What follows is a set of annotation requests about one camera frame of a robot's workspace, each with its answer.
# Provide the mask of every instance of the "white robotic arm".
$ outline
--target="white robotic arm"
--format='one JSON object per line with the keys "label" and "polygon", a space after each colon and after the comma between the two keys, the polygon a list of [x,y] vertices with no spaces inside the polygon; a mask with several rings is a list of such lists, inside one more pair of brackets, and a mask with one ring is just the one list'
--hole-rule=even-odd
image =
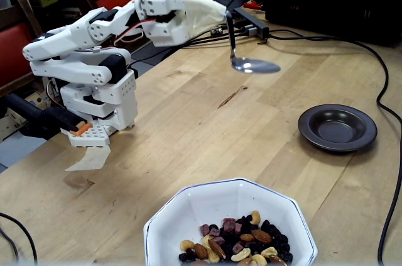
{"label": "white robotic arm", "polygon": [[131,0],[123,7],[89,11],[75,23],[48,31],[23,49],[37,76],[69,82],[61,88],[71,113],[87,121],[65,131],[74,146],[103,146],[109,135],[134,124],[137,105],[130,53],[100,45],[144,33],[155,46],[175,46],[225,21],[213,0]]}

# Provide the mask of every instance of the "black plate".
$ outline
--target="black plate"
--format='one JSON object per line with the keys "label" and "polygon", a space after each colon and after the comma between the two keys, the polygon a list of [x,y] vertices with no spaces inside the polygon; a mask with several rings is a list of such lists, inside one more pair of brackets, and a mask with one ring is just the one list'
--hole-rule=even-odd
{"label": "black plate", "polygon": [[299,118],[300,133],[313,145],[332,152],[356,151],[377,137],[377,126],[362,111],[341,104],[324,104]]}

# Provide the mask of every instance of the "metal spoon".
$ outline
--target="metal spoon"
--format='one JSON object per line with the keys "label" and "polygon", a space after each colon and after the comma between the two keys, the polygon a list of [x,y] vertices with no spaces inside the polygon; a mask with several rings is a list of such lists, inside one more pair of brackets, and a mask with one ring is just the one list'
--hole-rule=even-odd
{"label": "metal spoon", "polygon": [[257,60],[248,57],[236,57],[236,41],[234,38],[234,28],[232,21],[232,14],[226,11],[227,32],[229,34],[229,41],[231,43],[231,62],[232,67],[237,71],[244,73],[274,73],[281,70],[278,65],[267,62],[266,60]]}

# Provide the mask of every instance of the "table surface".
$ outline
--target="table surface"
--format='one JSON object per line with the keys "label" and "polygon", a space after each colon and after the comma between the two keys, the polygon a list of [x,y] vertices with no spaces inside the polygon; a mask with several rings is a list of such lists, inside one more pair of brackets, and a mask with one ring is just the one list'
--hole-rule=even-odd
{"label": "table surface", "polygon": [[[271,60],[281,71],[236,72],[228,43],[181,49],[137,80],[136,126],[111,137],[102,170],[66,172],[85,149],[59,134],[0,175],[0,211],[27,227],[41,261],[143,263],[143,225],[177,190],[241,176],[297,200],[317,262],[376,263],[399,161],[398,123],[375,102],[380,64],[348,43],[237,42],[238,55]],[[401,114],[402,52],[372,47],[390,71],[383,102]],[[330,155],[302,139],[299,116],[327,103],[367,113],[378,126],[374,145]],[[385,262],[402,260],[401,209]],[[5,219],[0,227],[31,258],[23,233]],[[12,257],[0,239],[0,262]]]}

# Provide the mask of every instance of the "octagonal bowl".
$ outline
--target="octagonal bowl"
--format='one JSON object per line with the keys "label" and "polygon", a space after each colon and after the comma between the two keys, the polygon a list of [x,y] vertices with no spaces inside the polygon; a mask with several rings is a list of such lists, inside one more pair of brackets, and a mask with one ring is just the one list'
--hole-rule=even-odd
{"label": "octagonal bowl", "polygon": [[311,265],[318,250],[297,202],[253,181],[236,178],[184,187],[145,225],[147,266],[180,265],[182,240],[202,242],[199,226],[222,226],[224,218],[241,218],[257,210],[289,239],[292,266]]}

